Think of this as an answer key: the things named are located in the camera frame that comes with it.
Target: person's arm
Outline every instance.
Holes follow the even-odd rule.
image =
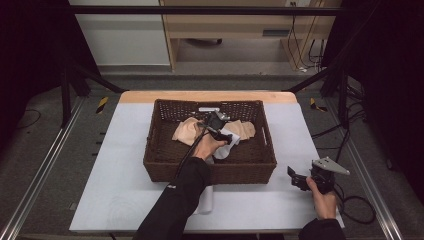
[[[197,124],[195,129],[200,133]],[[205,187],[210,185],[210,170],[204,160],[224,145],[224,141],[215,141],[210,134],[202,138],[192,157],[184,163],[178,177],[166,186],[133,240],[181,238],[187,219],[199,204],[200,195]]]
[[[299,233],[300,240],[344,240],[346,239],[336,219],[337,199],[334,192],[321,194],[312,178],[306,179],[314,198],[318,218],[306,224]]]

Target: floor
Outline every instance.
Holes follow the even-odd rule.
[[[311,67],[306,73],[294,72],[279,41],[275,40],[224,39],[221,45],[204,40],[186,40],[181,48],[175,71],[148,70],[142,75],[106,72],[104,77],[131,90],[280,91],[307,79],[317,70]],[[360,90],[358,82],[351,79],[350,83]],[[16,223],[15,230],[18,231],[9,239],[111,239],[108,234],[81,235],[68,230],[119,100],[119,94],[107,91],[94,82],[90,85],[92,93],[88,98],[72,98],[72,103],[81,111],[68,133],[60,129],[60,89],[40,94],[28,104],[28,111],[19,123],[22,128],[16,130],[9,147],[0,155],[2,236],[9,234],[4,232],[7,224]],[[337,94],[322,98],[319,93],[321,85],[322,81],[317,82],[296,94],[311,135],[338,124],[334,116]],[[105,96],[109,97],[108,103],[102,114],[96,114],[99,101]],[[311,98],[319,109],[311,108]],[[356,102],[360,101],[350,98],[348,104]],[[424,239],[421,227],[424,207],[402,173],[387,168],[386,155],[361,110],[360,104],[352,105],[350,116],[358,113],[358,118],[352,119],[349,141],[340,152],[340,164],[349,169],[352,176],[337,176],[337,182],[343,187],[345,196],[355,195],[377,202],[377,220],[364,225],[344,216],[345,234],[349,239]],[[314,138],[319,155],[337,158],[346,132],[346,129],[336,128]],[[61,152],[51,153],[49,149],[58,134],[65,136],[63,145],[59,146]],[[53,157],[50,164],[47,164],[47,156]],[[40,166],[48,169],[43,176],[37,174]],[[365,178],[369,176],[372,184],[370,179],[363,180],[364,175]],[[372,217],[370,207],[358,199],[347,202],[345,211],[360,220]],[[398,235],[390,236],[382,229]],[[130,239],[128,233],[115,235],[118,239]],[[285,239],[296,239],[296,235],[286,234]]]

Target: black curtain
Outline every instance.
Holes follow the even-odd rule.
[[[369,1],[344,1],[350,7]],[[328,66],[355,32],[354,22],[337,17],[323,59]],[[424,203],[424,1],[382,0],[358,33],[347,73],[365,90],[366,112],[388,158],[405,174]]]
[[[0,150],[35,95],[60,86],[66,65],[78,63],[100,76],[74,14],[47,11],[67,0],[2,0],[0,3]],[[88,94],[83,76],[69,81]]]

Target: white wall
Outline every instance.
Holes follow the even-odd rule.
[[[69,3],[159,5],[158,0],[69,0]],[[97,65],[170,65],[160,15],[76,16]]]

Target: black pole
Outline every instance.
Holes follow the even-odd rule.
[[[74,69],[75,69],[76,72],[80,73],[82,76],[85,76],[85,77],[97,82],[98,84],[112,90],[115,93],[123,93],[125,91],[128,91],[126,89],[122,89],[122,88],[108,82],[107,80],[105,80],[101,76],[98,76],[97,74],[94,74],[94,73],[88,71],[87,69],[85,69],[84,67],[82,67],[78,64],[75,64]]]
[[[314,82],[317,82],[321,79],[323,79],[324,77],[326,77],[329,73],[330,73],[331,69],[328,67],[324,70],[322,70],[321,72],[318,72],[317,74],[309,77],[308,79],[306,79],[305,81],[297,84],[296,86],[286,89],[286,90],[281,90],[282,92],[292,92],[292,93],[297,93],[300,90],[304,89],[305,87],[311,85]]]
[[[348,75],[343,70],[340,73],[340,85],[339,85],[339,109],[338,117],[343,128],[349,129],[349,113],[347,111],[346,102],[347,102],[347,80]]]
[[[69,93],[69,82],[67,78],[66,67],[63,68],[60,74],[60,83],[62,90],[62,128],[66,126],[69,119],[71,118],[71,96]]]
[[[360,11],[347,8],[310,7],[230,7],[230,6],[43,6],[47,11],[74,14],[171,14],[171,15],[295,15],[295,16],[355,16]]]

